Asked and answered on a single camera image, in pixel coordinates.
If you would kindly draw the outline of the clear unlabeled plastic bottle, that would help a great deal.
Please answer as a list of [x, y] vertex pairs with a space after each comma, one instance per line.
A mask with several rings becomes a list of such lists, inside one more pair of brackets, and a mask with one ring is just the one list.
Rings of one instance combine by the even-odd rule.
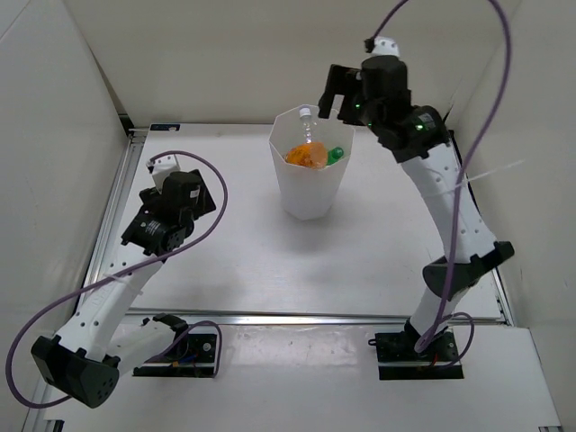
[[311, 108], [304, 105], [299, 110], [299, 120], [303, 131], [304, 143], [311, 144], [314, 141], [313, 129], [314, 121], [312, 119]]

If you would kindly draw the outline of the green plastic soda bottle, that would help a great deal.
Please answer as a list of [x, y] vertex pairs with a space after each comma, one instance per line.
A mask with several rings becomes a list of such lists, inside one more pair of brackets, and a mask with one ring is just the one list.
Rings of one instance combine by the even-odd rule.
[[327, 164], [326, 166], [332, 166], [336, 164], [346, 155], [345, 151], [341, 147], [334, 147], [327, 152]]

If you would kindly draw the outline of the orange juice bottle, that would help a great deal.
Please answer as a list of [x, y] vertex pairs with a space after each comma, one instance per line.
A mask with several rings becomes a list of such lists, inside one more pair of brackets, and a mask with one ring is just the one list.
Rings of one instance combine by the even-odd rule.
[[328, 163], [328, 151], [321, 142], [304, 143], [288, 151], [284, 161], [295, 166], [322, 169]]

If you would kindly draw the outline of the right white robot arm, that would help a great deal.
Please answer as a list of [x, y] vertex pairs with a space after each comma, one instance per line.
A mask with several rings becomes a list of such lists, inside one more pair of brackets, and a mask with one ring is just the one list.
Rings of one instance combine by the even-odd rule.
[[330, 116], [338, 95], [343, 98], [338, 119], [365, 126], [392, 153], [416, 186], [443, 244], [443, 256], [422, 271], [427, 288], [404, 327], [405, 351], [423, 360], [436, 350], [437, 336], [467, 291], [515, 250], [483, 221], [441, 115], [430, 105], [412, 103], [404, 62], [381, 55], [359, 68], [333, 64], [319, 99], [320, 118]]

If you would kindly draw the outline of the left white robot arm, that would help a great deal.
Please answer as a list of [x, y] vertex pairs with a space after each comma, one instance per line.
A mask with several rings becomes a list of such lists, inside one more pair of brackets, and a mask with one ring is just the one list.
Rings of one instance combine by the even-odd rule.
[[53, 337], [38, 337], [31, 355], [44, 381], [89, 408], [111, 395], [123, 374], [162, 353], [185, 356], [183, 320], [159, 314], [127, 337], [114, 337], [144, 285], [194, 232], [194, 223], [216, 205], [199, 170], [173, 171], [140, 192], [142, 205], [121, 234], [110, 264], [111, 281], [92, 291]]

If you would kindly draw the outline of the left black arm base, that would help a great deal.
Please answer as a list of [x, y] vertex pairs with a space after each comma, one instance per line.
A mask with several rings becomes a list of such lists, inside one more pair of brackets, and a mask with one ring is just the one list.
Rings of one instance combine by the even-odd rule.
[[166, 354], [133, 369], [134, 377], [215, 378], [221, 366], [222, 331], [212, 321], [192, 325]]

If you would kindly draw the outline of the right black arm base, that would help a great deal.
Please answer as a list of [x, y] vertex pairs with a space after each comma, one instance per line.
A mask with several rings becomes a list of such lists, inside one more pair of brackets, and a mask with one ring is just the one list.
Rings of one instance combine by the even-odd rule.
[[454, 363], [459, 353], [453, 332], [446, 332], [422, 353], [410, 346], [404, 331], [376, 333], [368, 340], [376, 351], [380, 381], [462, 380], [463, 368]]

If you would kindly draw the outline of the white octagonal plastic bin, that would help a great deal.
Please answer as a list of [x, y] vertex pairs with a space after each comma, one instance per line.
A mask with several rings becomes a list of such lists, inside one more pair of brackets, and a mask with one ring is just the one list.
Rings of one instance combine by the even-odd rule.
[[327, 151], [341, 147], [346, 155], [332, 166], [312, 169], [284, 161], [292, 148], [304, 144], [299, 110], [303, 105], [276, 117], [269, 136], [269, 146], [280, 189], [283, 209], [301, 221], [323, 217], [334, 202], [346, 172], [353, 146], [354, 129], [334, 118], [321, 119], [319, 108], [309, 105], [314, 121], [314, 141]]

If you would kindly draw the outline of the aluminium rail front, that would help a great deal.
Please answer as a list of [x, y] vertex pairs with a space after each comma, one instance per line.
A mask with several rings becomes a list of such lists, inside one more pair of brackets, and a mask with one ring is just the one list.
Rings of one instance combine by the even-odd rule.
[[159, 313], [175, 315], [182, 319], [207, 319], [220, 325], [238, 326], [319, 326], [319, 325], [376, 325], [399, 326], [407, 316], [394, 315], [358, 315], [358, 314], [326, 314], [326, 313], [296, 313], [296, 312], [255, 312], [255, 311], [224, 311], [224, 310], [155, 310], [136, 308], [129, 310], [123, 319], [136, 323], [145, 318], [151, 318]]

